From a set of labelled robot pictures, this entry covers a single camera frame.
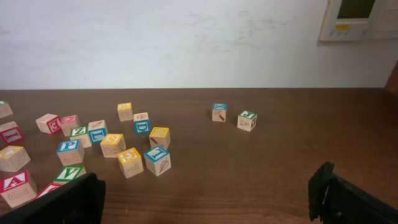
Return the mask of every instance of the alphabet block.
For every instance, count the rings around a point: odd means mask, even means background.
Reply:
[[[54,134],[61,130],[60,117],[54,114],[46,114],[36,120],[40,131],[47,134]]]
[[[36,183],[28,171],[20,172],[0,180],[0,194],[11,208],[36,197]]]
[[[75,128],[70,131],[70,140],[80,140],[83,148],[91,147],[91,140],[88,136],[88,127]]]
[[[25,148],[21,146],[7,146],[0,151],[0,170],[17,172],[30,161]]]
[[[12,144],[24,139],[24,135],[15,121],[0,125],[0,137],[6,144]]]
[[[83,166],[65,166],[53,181],[56,184],[66,184],[86,173]]]
[[[62,165],[67,166],[83,162],[85,150],[83,149],[80,140],[76,139],[72,141],[61,142],[57,154],[62,162]]]
[[[170,153],[160,146],[145,152],[145,163],[147,168],[156,176],[163,174],[172,167]]]
[[[154,127],[149,134],[149,143],[151,148],[161,146],[167,150],[170,144],[170,129]]]
[[[107,134],[101,141],[101,149],[104,157],[116,158],[118,153],[126,150],[123,134]]]
[[[105,120],[88,123],[88,135],[92,144],[100,143],[107,133]]]
[[[136,148],[118,153],[119,166],[125,178],[130,178],[144,171],[141,155]]]
[[[118,113],[120,121],[130,121],[132,116],[132,106],[131,103],[121,103],[118,105]]]
[[[0,100],[0,118],[12,115],[10,105],[5,100]]]
[[[134,129],[136,134],[150,133],[148,113],[138,113],[134,115]]]
[[[225,122],[225,120],[226,120],[226,104],[214,103],[211,119],[213,121]]]
[[[257,123],[257,114],[250,111],[243,111],[238,116],[238,128],[251,131]]]
[[[61,128],[65,136],[69,136],[72,129],[79,127],[80,121],[77,115],[71,115],[61,118]]]

